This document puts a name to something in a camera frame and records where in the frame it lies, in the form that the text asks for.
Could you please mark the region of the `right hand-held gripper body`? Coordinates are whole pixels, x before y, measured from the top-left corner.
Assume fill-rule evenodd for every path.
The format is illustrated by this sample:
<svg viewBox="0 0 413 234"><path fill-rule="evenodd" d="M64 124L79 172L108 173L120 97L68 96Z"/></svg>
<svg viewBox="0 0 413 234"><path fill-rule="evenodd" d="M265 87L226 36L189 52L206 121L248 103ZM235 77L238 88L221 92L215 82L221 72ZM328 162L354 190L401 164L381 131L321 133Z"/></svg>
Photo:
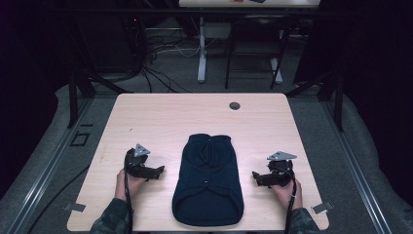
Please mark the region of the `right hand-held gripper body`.
<svg viewBox="0 0 413 234"><path fill-rule="evenodd" d="M279 185L284 187L289 184L289 182L294 177L292 160L296 159L297 156L278 151L267 158L269 164L270 174L270 185Z"/></svg>

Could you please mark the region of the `black metal frame crossbar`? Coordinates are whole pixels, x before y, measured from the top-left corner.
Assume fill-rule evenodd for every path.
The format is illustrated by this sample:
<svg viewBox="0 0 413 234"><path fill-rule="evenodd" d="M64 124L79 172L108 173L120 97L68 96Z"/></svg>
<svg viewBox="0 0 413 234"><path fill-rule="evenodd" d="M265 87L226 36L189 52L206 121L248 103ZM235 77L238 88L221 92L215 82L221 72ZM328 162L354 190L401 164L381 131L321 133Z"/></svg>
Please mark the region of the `black metal frame crossbar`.
<svg viewBox="0 0 413 234"><path fill-rule="evenodd" d="M322 12L322 11L282 11L277 9L73 9L73 8L51 8L49 12L56 14L109 14L109 15L139 15L139 16L242 16L242 15L292 15L299 18L356 18L361 12Z"/></svg>

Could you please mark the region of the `black metal frame post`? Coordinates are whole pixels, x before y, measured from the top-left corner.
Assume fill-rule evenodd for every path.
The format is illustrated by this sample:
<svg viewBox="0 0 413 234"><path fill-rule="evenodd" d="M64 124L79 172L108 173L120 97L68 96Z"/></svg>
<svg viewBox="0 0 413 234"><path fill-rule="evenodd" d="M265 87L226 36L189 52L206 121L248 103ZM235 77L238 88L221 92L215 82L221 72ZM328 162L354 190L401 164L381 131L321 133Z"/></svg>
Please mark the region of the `black metal frame post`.
<svg viewBox="0 0 413 234"><path fill-rule="evenodd" d="M335 92L335 105L334 105L334 123L337 129L342 132L342 111L343 111L343 78L340 73L336 75L336 92Z"/></svg>
<svg viewBox="0 0 413 234"><path fill-rule="evenodd" d="M78 119L78 99L77 99L77 73L73 71L69 77L69 107L70 118L68 129L72 128Z"/></svg>

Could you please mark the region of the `person's left hand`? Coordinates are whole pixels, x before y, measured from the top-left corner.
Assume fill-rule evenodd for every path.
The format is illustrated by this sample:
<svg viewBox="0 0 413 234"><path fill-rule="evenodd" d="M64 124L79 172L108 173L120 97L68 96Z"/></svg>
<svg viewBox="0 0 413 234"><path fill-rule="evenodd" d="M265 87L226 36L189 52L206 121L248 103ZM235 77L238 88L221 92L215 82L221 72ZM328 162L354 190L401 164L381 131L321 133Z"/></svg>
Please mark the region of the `person's left hand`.
<svg viewBox="0 0 413 234"><path fill-rule="evenodd" d="M137 194L139 187L146 181L145 178L133 177L125 173L124 170L120 170L117 174L117 183L115 188L114 197L123 201L127 200L126 188L125 188L125 176L128 177L128 188L130 197L132 198Z"/></svg>

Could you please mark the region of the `black chair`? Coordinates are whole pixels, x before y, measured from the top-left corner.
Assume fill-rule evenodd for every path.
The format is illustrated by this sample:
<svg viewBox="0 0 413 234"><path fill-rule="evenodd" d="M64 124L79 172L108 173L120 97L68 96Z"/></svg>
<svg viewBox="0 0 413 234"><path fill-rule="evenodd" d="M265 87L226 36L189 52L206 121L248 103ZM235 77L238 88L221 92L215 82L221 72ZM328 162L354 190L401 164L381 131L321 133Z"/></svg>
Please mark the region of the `black chair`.
<svg viewBox="0 0 413 234"><path fill-rule="evenodd" d="M248 15L231 24L226 48L225 88L231 74L272 76L270 88L277 84L284 51L298 19L292 16Z"/></svg>

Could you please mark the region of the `white desk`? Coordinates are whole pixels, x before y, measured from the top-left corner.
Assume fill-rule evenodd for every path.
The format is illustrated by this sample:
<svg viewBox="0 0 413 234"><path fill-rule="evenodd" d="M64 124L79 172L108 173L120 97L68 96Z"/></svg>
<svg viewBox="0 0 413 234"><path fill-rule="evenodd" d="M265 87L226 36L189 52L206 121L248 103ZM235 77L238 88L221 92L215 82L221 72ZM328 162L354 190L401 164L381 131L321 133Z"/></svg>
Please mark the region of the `white desk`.
<svg viewBox="0 0 413 234"><path fill-rule="evenodd" d="M179 7L184 10L240 10L240 9L316 9L321 0L178 0ZM200 43L200 59L198 68L198 82L206 81L207 72L207 51L206 51L206 35L205 35L205 19L199 16L199 43Z"/></svg>

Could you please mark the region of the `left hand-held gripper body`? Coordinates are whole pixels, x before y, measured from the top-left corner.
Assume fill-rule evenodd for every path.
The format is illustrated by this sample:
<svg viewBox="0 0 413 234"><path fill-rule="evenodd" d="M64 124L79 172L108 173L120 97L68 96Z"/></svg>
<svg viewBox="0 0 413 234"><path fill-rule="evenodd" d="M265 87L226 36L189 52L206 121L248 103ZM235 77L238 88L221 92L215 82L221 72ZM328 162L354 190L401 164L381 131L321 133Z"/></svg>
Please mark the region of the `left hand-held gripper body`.
<svg viewBox="0 0 413 234"><path fill-rule="evenodd" d="M149 153L150 151L139 143L128 150L124 162L125 172L133 177L151 178L150 169L145 167Z"/></svg>

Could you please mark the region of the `aluminium floor rail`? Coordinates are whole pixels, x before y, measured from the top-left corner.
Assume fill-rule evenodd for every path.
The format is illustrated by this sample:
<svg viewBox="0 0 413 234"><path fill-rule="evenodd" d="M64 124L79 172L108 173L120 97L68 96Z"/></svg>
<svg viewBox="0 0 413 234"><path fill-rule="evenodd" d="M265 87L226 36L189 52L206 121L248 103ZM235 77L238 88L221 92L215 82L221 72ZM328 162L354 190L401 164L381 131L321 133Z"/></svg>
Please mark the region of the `aluminium floor rail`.
<svg viewBox="0 0 413 234"><path fill-rule="evenodd" d="M326 115L329 125L333 129L333 132L338 138L340 145L344 151L344 158L347 167L377 234L394 234L383 214L382 209L377 202L376 196L371 190L365 178L365 175L361 170L361 167L356 158L356 154L351 148L346 134L343 131L340 131L335 124L331 104L329 102L322 101L320 105Z"/></svg>
<svg viewBox="0 0 413 234"><path fill-rule="evenodd" d="M23 233L23 229L56 173L63 151L74 138L79 121L87 113L93 101L91 98L81 101L77 111L78 116L70 127L65 123L70 117L69 104L62 101L58 104L51 126L0 201L0 217L4 218L3 223L0 223L0 234Z"/></svg>

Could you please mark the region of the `dark navy sleeveless garment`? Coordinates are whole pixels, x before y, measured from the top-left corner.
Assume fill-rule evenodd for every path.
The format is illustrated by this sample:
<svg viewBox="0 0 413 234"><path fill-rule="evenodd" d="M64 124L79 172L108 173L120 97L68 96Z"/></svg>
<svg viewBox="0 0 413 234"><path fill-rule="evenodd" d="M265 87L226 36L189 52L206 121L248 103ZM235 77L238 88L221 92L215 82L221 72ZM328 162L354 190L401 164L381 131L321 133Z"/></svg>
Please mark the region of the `dark navy sleeveless garment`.
<svg viewBox="0 0 413 234"><path fill-rule="evenodd" d="M171 208L176 220L193 226L233 225L242 219L244 198L229 136L189 136Z"/></svg>

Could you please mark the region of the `grey metal table bracket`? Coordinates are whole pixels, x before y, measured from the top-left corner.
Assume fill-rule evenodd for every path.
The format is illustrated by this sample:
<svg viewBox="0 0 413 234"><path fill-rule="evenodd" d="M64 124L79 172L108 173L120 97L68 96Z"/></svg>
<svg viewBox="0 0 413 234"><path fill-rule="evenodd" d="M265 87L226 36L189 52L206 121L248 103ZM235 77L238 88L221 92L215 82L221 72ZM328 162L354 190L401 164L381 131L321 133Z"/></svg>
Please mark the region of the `grey metal table bracket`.
<svg viewBox="0 0 413 234"><path fill-rule="evenodd" d="M85 209L85 205L82 204L77 204L77 203L66 203L65 206L63 207L66 211L69 212L79 212L82 213Z"/></svg>
<svg viewBox="0 0 413 234"><path fill-rule="evenodd" d="M324 202L322 204L312 207L312 211L314 214L327 213L332 208L333 208L333 204L327 201L327 202Z"/></svg>

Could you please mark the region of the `black computer cabinet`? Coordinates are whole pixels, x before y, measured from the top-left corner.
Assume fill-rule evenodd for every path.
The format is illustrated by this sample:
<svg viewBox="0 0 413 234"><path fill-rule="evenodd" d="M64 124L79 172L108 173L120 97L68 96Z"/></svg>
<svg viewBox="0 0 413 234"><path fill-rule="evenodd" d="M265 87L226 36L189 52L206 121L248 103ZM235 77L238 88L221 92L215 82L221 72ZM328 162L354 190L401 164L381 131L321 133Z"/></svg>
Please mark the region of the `black computer cabinet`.
<svg viewBox="0 0 413 234"><path fill-rule="evenodd" d="M141 69L147 42L139 19L79 15L76 21L96 72L128 73Z"/></svg>

